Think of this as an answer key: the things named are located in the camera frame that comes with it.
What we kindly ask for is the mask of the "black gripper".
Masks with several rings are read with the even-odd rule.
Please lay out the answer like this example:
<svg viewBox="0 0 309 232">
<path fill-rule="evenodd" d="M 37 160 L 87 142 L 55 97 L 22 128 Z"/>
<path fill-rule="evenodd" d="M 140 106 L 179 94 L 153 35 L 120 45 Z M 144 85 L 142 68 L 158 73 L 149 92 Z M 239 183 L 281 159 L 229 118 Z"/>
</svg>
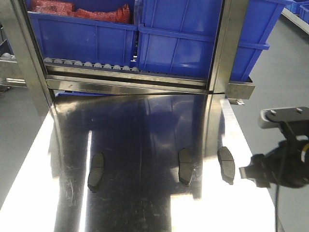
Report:
<svg viewBox="0 0 309 232">
<path fill-rule="evenodd" d="M 280 141 L 266 156 L 253 155 L 249 165 L 240 167 L 239 172 L 241 179 L 253 181 L 258 188 L 270 188 L 270 183 L 302 188 L 309 184 L 309 141 L 298 140 L 295 145 Z"/>
</svg>

